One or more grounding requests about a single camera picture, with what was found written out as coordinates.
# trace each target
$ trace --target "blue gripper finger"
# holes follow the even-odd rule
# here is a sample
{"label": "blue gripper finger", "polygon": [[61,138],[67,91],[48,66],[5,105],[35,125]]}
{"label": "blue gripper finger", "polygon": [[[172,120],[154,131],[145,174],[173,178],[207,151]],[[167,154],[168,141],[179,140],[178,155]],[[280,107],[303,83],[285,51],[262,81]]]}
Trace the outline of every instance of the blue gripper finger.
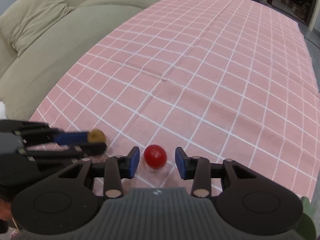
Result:
{"label": "blue gripper finger", "polygon": [[181,147],[177,147],[175,151],[175,162],[180,174],[181,179],[186,179],[186,161],[189,157]]}
{"label": "blue gripper finger", "polygon": [[133,178],[139,161],[140,161],[140,150],[139,147],[133,147],[130,153],[127,155],[127,157],[130,158],[130,164],[129,164],[129,178]]}
{"label": "blue gripper finger", "polygon": [[88,132],[60,133],[54,136],[54,142],[58,145],[77,145],[88,142]]}

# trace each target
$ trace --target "red ball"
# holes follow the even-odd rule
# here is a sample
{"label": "red ball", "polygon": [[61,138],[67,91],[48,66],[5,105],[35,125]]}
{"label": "red ball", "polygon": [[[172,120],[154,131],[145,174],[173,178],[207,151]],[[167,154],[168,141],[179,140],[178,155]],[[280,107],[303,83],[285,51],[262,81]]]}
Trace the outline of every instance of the red ball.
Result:
{"label": "red ball", "polygon": [[144,159],[151,168],[158,170],[166,164],[167,153],[161,146],[152,144],[144,150]]}

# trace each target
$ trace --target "person's hand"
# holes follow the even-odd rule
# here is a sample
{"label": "person's hand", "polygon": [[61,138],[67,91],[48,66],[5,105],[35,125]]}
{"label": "person's hand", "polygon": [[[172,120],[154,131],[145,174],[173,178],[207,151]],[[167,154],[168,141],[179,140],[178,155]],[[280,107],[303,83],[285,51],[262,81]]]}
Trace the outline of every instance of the person's hand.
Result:
{"label": "person's hand", "polygon": [[12,219],[11,215],[11,203],[4,201],[0,198],[0,219],[3,221],[9,221]]}

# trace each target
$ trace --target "table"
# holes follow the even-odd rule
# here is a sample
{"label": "table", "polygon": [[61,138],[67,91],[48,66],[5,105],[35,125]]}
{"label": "table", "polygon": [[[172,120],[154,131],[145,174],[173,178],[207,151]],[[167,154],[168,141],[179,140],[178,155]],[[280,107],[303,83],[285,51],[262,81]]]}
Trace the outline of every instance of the table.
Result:
{"label": "table", "polygon": [[[141,159],[129,187],[176,187],[174,150],[232,158],[312,197],[320,167],[319,93],[296,22],[251,0],[161,0],[90,49],[31,120],[99,128],[107,156],[161,145],[159,171]],[[101,181],[94,186],[102,193]],[[221,191],[212,179],[214,195]]]}

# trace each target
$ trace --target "circular cap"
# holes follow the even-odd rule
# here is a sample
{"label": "circular cap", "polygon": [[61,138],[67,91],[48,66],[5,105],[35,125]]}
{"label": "circular cap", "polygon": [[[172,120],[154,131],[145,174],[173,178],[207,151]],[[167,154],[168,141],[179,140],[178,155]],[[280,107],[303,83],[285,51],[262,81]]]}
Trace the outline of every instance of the circular cap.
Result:
{"label": "circular cap", "polygon": [[35,199],[35,208],[47,214],[56,214],[66,210],[71,204],[71,198],[62,192],[48,192]]}
{"label": "circular cap", "polygon": [[214,205],[229,225],[258,236],[289,231],[302,215],[301,200],[266,178],[236,179],[215,198]]}
{"label": "circular cap", "polygon": [[268,214],[279,208],[280,200],[268,192],[253,192],[244,197],[243,204],[251,212]]}
{"label": "circular cap", "polygon": [[121,191],[117,189],[109,189],[106,191],[106,196],[108,198],[117,198],[121,196]]}
{"label": "circular cap", "polygon": [[199,189],[196,189],[194,192],[193,192],[193,195],[197,196],[197,197],[207,197],[209,195],[209,191],[207,191],[206,189],[204,188],[199,188]]}
{"label": "circular cap", "polygon": [[53,177],[20,192],[11,206],[17,224],[40,235],[63,234],[87,224],[99,211],[99,200],[75,180]]}

